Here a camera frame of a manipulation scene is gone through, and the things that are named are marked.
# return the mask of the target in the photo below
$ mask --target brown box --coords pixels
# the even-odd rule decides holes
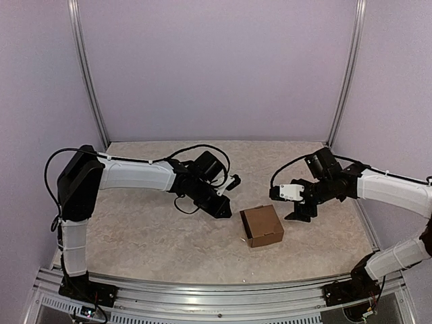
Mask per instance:
[[[245,209],[240,216],[251,248],[282,241],[284,228],[273,205]]]

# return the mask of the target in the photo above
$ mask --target metal frame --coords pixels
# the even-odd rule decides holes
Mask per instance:
[[[345,70],[344,81],[342,82],[342,89],[337,100],[336,113],[331,125],[327,145],[332,147],[335,143],[336,136],[338,135],[342,116],[344,114],[346,101],[350,92],[352,77],[356,67],[358,50],[360,48],[360,41],[362,36],[363,23],[365,21],[366,0],[357,0],[356,17],[354,21],[354,30],[352,32],[350,54],[348,63]]]
[[[37,312],[44,306],[65,313],[81,306],[91,306],[58,295],[62,272],[41,269],[32,293],[32,304],[25,324],[36,323]],[[277,323],[295,318],[315,317],[342,305],[326,307],[321,287],[349,275],[288,283],[245,285],[192,285],[159,283],[92,275],[93,281],[119,287],[113,308],[104,308],[111,323]],[[383,295],[396,294],[405,324],[414,324],[412,304],[401,273],[387,276]]]
[[[74,34],[74,41],[76,51],[78,53],[78,61],[80,63],[82,78],[86,87],[88,101],[90,102],[90,108],[94,120],[96,121],[97,130],[101,137],[104,149],[106,150],[110,144],[107,128],[103,121],[102,113],[99,108],[97,101],[95,87],[93,85],[92,77],[90,74],[90,68],[88,65],[86,47],[84,46],[84,37],[82,34],[81,20],[80,20],[80,9],[78,7],[78,0],[68,0],[70,21],[72,23],[72,32]]]

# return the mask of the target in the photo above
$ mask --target marbled surface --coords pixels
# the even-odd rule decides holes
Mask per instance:
[[[108,153],[157,159],[199,142],[113,143]],[[293,158],[322,147],[313,142],[206,141],[223,149],[231,174],[242,183],[227,193],[231,219],[214,219],[199,211],[185,215],[173,206],[175,194],[140,189],[99,192],[87,240],[88,270],[120,277],[194,284],[240,284],[292,281],[347,273],[371,252],[351,200],[331,200],[318,208],[312,223],[285,221],[290,202],[272,202],[269,181]],[[177,156],[195,159],[202,149]],[[281,172],[275,184],[292,178],[312,180],[299,161]],[[239,211],[273,203],[285,229],[283,241],[249,248]],[[188,198],[179,201],[194,209]]]

